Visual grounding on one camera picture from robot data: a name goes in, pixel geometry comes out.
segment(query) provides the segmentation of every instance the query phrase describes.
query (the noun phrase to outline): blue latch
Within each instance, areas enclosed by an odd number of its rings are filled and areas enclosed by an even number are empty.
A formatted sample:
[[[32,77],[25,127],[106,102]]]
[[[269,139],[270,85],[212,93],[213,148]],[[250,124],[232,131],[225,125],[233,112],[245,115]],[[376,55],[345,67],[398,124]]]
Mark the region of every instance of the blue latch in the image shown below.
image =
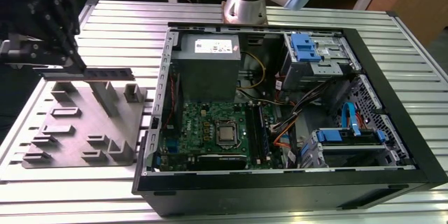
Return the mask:
[[[316,132],[317,141],[340,142],[342,141],[338,130],[320,130]]]
[[[320,62],[320,55],[316,53],[316,44],[308,34],[290,34],[292,48],[297,53],[297,61]]]
[[[309,146],[308,144],[305,144],[305,146],[301,148],[300,156],[302,156],[306,153],[308,149],[309,149]]]
[[[338,130],[322,130],[325,140],[328,142],[340,142],[342,141],[341,134],[338,133]]]
[[[384,132],[381,130],[377,130],[376,131],[376,135],[377,135],[377,139],[378,139],[380,143],[384,143],[384,141],[385,141],[385,134],[384,134]]]

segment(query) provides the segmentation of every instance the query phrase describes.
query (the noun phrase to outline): motherboard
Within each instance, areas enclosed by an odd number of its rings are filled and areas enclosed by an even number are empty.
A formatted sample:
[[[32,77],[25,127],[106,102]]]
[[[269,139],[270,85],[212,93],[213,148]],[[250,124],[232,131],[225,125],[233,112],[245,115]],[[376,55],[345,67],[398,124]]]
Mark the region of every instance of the motherboard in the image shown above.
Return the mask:
[[[180,137],[162,142],[161,171],[269,169],[273,106],[249,103],[184,103]]]

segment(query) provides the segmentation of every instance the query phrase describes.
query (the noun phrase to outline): red wire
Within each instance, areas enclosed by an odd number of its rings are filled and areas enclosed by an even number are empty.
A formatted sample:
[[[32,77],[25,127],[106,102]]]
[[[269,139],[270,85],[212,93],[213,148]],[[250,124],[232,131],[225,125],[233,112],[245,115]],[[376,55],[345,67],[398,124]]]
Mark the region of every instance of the red wire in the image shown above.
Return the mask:
[[[169,75],[169,82],[170,82],[170,112],[169,112],[169,116],[168,116],[165,125],[162,126],[162,129],[166,128],[170,117],[173,116],[173,113],[174,113],[174,82],[173,82],[173,75],[172,74]]]

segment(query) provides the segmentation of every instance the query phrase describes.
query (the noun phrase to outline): white label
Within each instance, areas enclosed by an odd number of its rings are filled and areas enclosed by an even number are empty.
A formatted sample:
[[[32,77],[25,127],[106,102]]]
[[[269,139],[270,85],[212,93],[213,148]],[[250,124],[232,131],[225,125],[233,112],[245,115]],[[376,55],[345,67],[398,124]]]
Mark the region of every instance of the white label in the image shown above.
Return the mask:
[[[232,41],[229,39],[198,39],[194,43],[196,53],[230,54]]]
[[[274,81],[274,89],[276,90],[281,90],[281,82],[280,81]]]
[[[292,151],[288,152],[288,157],[290,161],[294,163],[296,162],[296,155],[292,153]]]

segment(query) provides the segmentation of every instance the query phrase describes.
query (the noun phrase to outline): yellow wire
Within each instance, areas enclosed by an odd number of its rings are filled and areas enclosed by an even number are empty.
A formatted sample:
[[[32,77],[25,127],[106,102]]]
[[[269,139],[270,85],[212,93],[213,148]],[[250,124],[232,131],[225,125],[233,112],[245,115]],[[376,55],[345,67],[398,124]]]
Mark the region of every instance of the yellow wire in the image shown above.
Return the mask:
[[[266,75],[266,68],[264,67],[262,62],[260,61],[260,59],[250,52],[241,51],[241,53],[248,54],[258,62],[260,66],[261,66],[261,69],[262,69],[261,80],[256,84],[253,84],[249,87],[238,87],[238,88],[236,88],[236,89],[252,89],[252,88],[254,88],[257,85],[260,85],[262,83],[265,75]]]

